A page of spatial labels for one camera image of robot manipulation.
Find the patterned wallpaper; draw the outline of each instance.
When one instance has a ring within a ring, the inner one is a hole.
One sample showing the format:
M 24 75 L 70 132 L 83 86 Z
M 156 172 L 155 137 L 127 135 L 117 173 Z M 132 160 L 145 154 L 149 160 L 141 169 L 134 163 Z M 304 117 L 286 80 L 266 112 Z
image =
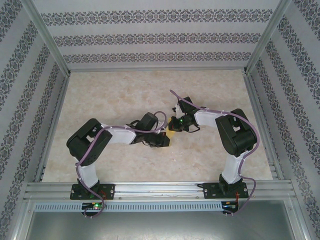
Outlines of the patterned wallpaper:
M 251 72 L 282 171 L 320 239 L 319 3 L 294 0 Z
M 85 71 L 245 67 L 279 0 L 34 2 L 68 67 Z
M 65 77 L 19 0 L 0 1 L 0 240 L 45 150 Z

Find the black mounting plate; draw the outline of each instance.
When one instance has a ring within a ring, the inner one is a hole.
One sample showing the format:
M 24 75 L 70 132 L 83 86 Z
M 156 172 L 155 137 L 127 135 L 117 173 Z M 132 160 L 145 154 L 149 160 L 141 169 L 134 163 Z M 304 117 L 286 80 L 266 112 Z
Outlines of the black mounting plate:
M 237 192 L 240 199 L 247 199 L 249 197 L 247 184 L 244 182 L 240 183 L 237 189 L 229 191 L 226 195 L 220 190 L 218 182 L 205 182 L 197 186 L 203 189 L 205 199 L 235 199 Z
M 113 200 L 115 196 L 115 184 L 100 183 L 96 193 L 98 193 L 105 200 Z M 71 200 L 99 200 L 98 197 L 86 191 L 82 184 L 73 184 L 70 193 Z

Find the purple cable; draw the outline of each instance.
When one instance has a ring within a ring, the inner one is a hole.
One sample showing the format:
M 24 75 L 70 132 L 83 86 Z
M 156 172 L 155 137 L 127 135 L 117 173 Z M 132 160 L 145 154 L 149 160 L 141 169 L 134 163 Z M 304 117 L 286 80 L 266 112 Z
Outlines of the purple cable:
M 235 114 L 235 113 L 232 113 L 232 112 L 228 112 L 228 111 L 211 110 L 211 109 L 209 109 L 209 108 L 207 108 L 207 107 L 206 107 L 206 108 L 202 108 L 202 107 L 200 107 L 200 106 L 197 106 L 197 105 L 195 105 L 195 104 L 193 104 L 193 103 L 191 103 L 191 102 L 183 99 L 182 97 L 180 97 L 178 94 L 176 94 L 176 93 L 175 93 L 173 90 L 171 90 L 171 89 L 170 89 L 170 92 L 171 92 L 173 95 L 175 95 L 178 100 L 182 100 L 182 101 L 184 101 L 185 103 L 187 103 L 187 104 L 189 104 L 189 105 L 191 105 L 191 106 L 194 106 L 194 107 L 197 108 L 197 109 L 200 109 L 200 110 L 203 110 L 203 111 L 207 111 L 207 112 L 211 112 L 211 113 L 215 113 L 215 114 L 231 115 L 231 116 L 233 116 L 233 117 L 236 117 L 236 118 L 244 121 L 246 124 L 248 124 L 248 125 L 253 129 L 253 131 L 254 131 L 254 133 L 255 133 L 255 135 L 256 135 L 256 145 L 255 145 L 255 147 L 254 147 L 251 151 L 249 151 L 248 153 L 246 153 L 246 154 L 243 156 L 243 158 L 241 159 L 241 162 L 240 162 L 240 164 L 239 164 L 239 168 L 238 168 L 238 174 L 239 174 L 239 176 L 240 176 L 241 178 L 246 179 L 246 180 L 251 180 L 251 181 L 253 181 L 253 188 L 252 188 L 252 191 L 251 191 L 250 195 L 248 196 L 248 198 L 246 199 L 246 201 L 245 201 L 244 204 L 242 205 L 242 207 L 241 207 L 237 212 L 235 212 L 233 215 L 238 214 L 238 213 L 248 204 L 248 202 L 249 202 L 250 198 L 252 197 L 252 195 L 254 194 L 254 191 L 256 190 L 256 186 L 257 186 L 257 182 L 256 182 L 255 179 L 253 179 L 252 177 L 246 177 L 246 176 L 242 176 L 242 175 L 241 175 L 241 168 L 242 168 L 242 166 L 243 166 L 243 164 L 244 164 L 244 162 L 245 162 L 245 158 L 248 157 L 249 155 L 253 154 L 254 151 L 256 151 L 257 148 L 258 148 L 259 145 L 260 145 L 260 137 L 259 137 L 259 133 L 258 133 L 257 129 L 255 128 L 255 126 L 253 126 L 253 124 L 252 124 L 251 122 L 249 122 L 249 121 L 248 121 L 247 119 L 245 119 L 244 117 L 239 116 L 238 114 Z
M 138 129 L 133 129 L 131 127 L 128 127 L 128 126 L 106 126 L 104 128 L 102 128 L 97 134 L 96 136 L 94 137 L 94 140 L 91 142 L 89 148 L 87 149 L 87 151 L 85 152 L 85 154 L 83 155 L 83 157 L 81 158 L 81 160 L 79 162 L 77 162 L 75 164 L 75 171 L 76 171 L 76 174 L 78 175 L 78 179 L 79 179 L 79 182 L 85 187 L 85 189 L 87 189 L 90 193 L 92 193 L 93 195 L 95 195 L 96 197 L 98 197 L 101 202 L 102 202 L 102 206 L 101 206 L 101 209 L 99 212 L 97 212 L 95 215 L 91 216 L 90 218 L 93 219 L 97 216 L 99 216 L 103 210 L 105 209 L 105 200 L 99 195 L 97 194 L 96 192 L 92 191 L 86 184 L 85 182 L 82 180 L 81 176 L 80 176 L 80 172 L 79 172 L 79 167 L 81 166 L 81 164 L 85 161 L 86 157 L 89 155 L 90 151 L 92 150 L 92 148 L 94 147 L 95 143 L 97 142 L 99 136 L 102 134 L 103 131 L 105 130 L 108 130 L 108 129 L 126 129 L 126 130 L 130 130 L 132 132 L 137 132 L 137 133 L 144 133 L 144 134 L 149 134 L 149 133 L 154 133 L 154 132 L 157 132 L 159 130 L 161 130 L 162 128 L 165 128 L 167 127 L 167 115 L 163 112 L 163 111 L 157 111 L 154 113 L 154 115 L 156 114 L 163 114 L 164 115 L 164 122 L 163 124 L 158 127 L 157 129 L 155 130 L 151 130 L 151 131 L 143 131 L 143 130 L 138 130 Z M 84 210 L 84 217 L 86 218 L 87 215 L 86 215 L 86 211 L 87 209 Z

